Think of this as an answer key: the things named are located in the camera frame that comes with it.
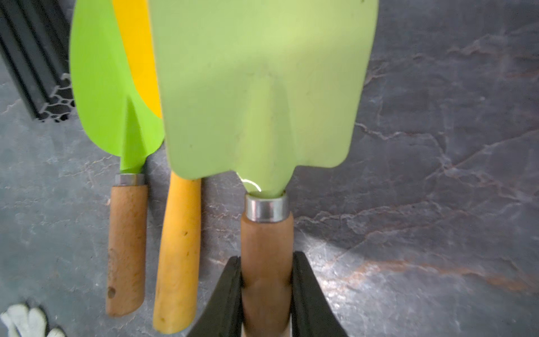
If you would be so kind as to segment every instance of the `bright green trowel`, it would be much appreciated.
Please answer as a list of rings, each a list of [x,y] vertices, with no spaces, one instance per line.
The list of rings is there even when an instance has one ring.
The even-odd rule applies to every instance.
[[[278,196],[346,157],[377,0],[149,1],[172,169]]]
[[[120,157],[110,195],[106,311],[122,316],[144,301],[148,187],[141,170],[163,142],[163,125],[137,93],[110,0],[77,1],[70,65],[84,130]]]

